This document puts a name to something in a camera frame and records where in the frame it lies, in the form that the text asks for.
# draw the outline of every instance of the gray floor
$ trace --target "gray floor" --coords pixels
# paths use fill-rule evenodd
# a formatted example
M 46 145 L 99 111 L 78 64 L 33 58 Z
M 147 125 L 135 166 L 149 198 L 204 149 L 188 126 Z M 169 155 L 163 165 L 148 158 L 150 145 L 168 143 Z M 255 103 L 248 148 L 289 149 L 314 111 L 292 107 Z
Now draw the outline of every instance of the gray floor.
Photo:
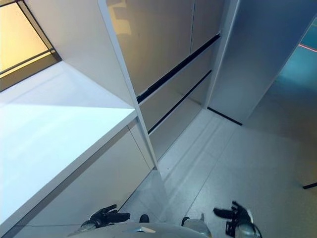
M 317 188 L 302 185 L 317 182 L 317 53 L 297 50 L 244 126 L 202 110 L 121 211 L 171 224 L 204 212 L 224 238 L 212 210 L 237 200 L 264 237 L 316 237 Z

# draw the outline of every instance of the black baseboard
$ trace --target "black baseboard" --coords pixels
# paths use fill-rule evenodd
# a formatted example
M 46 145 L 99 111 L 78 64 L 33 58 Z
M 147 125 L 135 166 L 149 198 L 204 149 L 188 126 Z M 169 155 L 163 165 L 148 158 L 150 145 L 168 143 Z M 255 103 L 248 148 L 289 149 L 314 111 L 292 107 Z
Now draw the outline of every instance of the black baseboard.
M 312 187 L 317 187 L 317 182 L 309 184 L 309 185 L 306 185 L 306 186 L 303 186 L 303 189 L 309 189 L 309 188 L 312 188 Z
M 228 119 L 228 120 L 230 120 L 230 121 L 232 121 L 232 122 L 234 122 L 234 123 L 236 123 L 238 125 L 242 125 L 242 123 L 240 123 L 240 122 L 238 122 L 238 121 L 226 116 L 225 114 L 222 114 L 222 113 L 220 113 L 220 112 L 218 112 L 218 111 L 216 111 L 216 110 L 214 110 L 214 109 L 212 109 L 210 107 L 207 107 L 207 109 L 212 111 L 212 112 L 214 112 L 214 113 L 217 113 L 218 115 L 220 115 L 220 116 L 222 116 L 222 117 L 224 117 L 224 118 L 226 118 L 226 119 Z

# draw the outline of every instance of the storage cabinet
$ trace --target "storage cabinet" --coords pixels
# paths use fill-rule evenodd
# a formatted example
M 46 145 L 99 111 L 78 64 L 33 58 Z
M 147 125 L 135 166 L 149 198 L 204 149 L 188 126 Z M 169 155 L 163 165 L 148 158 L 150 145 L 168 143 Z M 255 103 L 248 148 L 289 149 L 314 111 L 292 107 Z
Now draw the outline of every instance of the storage cabinet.
M 35 208 L 40 212 L 31 221 L 26 222 L 29 218 L 25 217 L 18 225 L 81 224 L 103 207 L 117 204 L 120 208 L 149 172 L 150 168 L 126 126 L 57 188 L 64 186 L 51 202 L 48 202 L 52 199 L 50 195 L 46 197 Z M 68 235 L 69 231 L 57 231 L 58 237 Z M 24 237 L 24 233 L 30 232 L 34 238 L 50 237 L 43 229 L 29 228 L 22 229 L 16 237 Z
M 191 53 L 219 32 L 224 2 L 225 0 L 195 0 Z
M 107 0 L 136 95 L 190 54 L 194 0 Z

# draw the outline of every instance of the vertical panel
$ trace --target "vertical panel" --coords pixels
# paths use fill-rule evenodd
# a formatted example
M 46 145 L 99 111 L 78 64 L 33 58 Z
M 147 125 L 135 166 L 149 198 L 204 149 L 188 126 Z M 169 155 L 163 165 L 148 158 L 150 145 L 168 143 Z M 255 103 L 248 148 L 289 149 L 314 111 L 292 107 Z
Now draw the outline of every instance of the vertical panel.
M 241 0 L 210 107 L 244 122 L 316 13 L 312 0 Z
M 133 105 L 97 1 L 26 3 L 65 62 Z
M 194 0 L 107 0 L 136 95 L 190 53 Z
M 191 53 L 219 32 L 225 0 L 195 0 Z

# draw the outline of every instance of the white wall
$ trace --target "white wall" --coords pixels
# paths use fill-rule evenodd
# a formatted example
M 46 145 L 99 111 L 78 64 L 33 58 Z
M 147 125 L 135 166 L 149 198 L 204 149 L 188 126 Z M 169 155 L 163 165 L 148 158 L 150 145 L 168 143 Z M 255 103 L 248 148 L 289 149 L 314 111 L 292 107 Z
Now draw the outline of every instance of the white wall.
M 26 0 L 61 58 L 133 105 L 96 0 Z
M 209 106 L 244 123 L 316 14 L 313 0 L 240 0 Z

